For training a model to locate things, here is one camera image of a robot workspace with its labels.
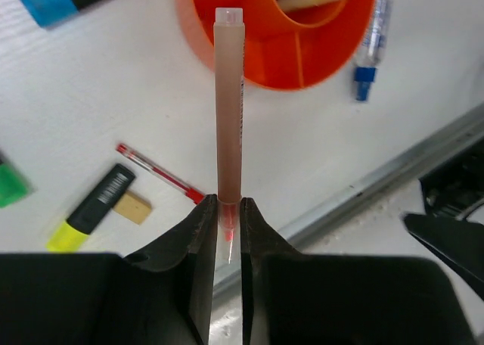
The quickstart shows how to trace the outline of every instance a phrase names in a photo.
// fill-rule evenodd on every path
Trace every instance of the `orange plastic container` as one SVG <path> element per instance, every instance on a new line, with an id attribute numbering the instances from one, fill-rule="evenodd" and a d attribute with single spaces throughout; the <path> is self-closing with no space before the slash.
<path id="1" fill-rule="evenodd" d="M 213 68 L 217 7 L 244 9 L 245 77 L 275 90 L 304 89 L 337 72 L 354 54 L 374 0 L 343 0 L 285 14 L 276 0 L 176 0 L 195 54 Z"/>

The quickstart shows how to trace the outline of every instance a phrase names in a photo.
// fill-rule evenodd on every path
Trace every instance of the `gray metal strip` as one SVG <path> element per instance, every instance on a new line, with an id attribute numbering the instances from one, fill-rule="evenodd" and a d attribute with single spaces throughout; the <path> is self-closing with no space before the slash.
<path id="1" fill-rule="evenodd" d="M 311 238 L 321 239 L 375 201 L 435 169 L 483 138 L 484 103 L 481 103 L 396 159 L 286 225 L 279 233 L 294 247 L 301 249 Z M 213 296 L 217 298 L 223 294 L 237 284 L 239 278 L 240 269 L 229 265 L 217 268 Z"/>

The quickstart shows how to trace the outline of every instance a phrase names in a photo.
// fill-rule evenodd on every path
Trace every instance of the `red pen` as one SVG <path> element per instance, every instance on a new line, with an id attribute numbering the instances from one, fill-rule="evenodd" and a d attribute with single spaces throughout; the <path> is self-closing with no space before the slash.
<path id="1" fill-rule="evenodd" d="M 205 197 L 205 194 L 198 191 L 196 188 L 193 188 L 186 182 L 183 182 L 181 179 L 172 175 L 170 172 L 162 169 L 161 167 L 156 165 L 155 162 L 143 156 L 139 152 L 133 150 L 132 148 L 128 147 L 127 145 L 122 143 L 118 145 L 116 150 L 120 152 L 124 157 L 136 163 L 138 166 L 146 169 L 149 173 L 161 178 L 163 181 L 169 183 L 171 186 L 181 191 L 186 197 L 192 199 L 192 201 L 196 205 L 198 205 Z"/>

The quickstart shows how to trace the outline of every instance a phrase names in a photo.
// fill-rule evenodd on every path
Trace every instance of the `beige pen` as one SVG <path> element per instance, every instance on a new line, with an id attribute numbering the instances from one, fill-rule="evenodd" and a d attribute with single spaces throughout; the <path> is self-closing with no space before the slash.
<path id="1" fill-rule="evenodd" d="M 242 112 L 244 101 L 245 25 L 242 8 L 217 8 L 213 25 L 217 126 L 219 225 L 224 233 L 223 257 L 236 255 L 242 176 Z"/>

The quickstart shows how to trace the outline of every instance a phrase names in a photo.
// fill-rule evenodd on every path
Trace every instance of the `clear pen cap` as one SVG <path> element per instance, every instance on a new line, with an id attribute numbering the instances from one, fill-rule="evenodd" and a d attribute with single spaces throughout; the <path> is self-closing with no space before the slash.
<path id="1" fill-rule="evenodd" d="M 240 25 L 241 23 L 244 23 L 244 10 L 242 10 L 242 8 L 216 8 L 215 22 L 228 25 Z"/>

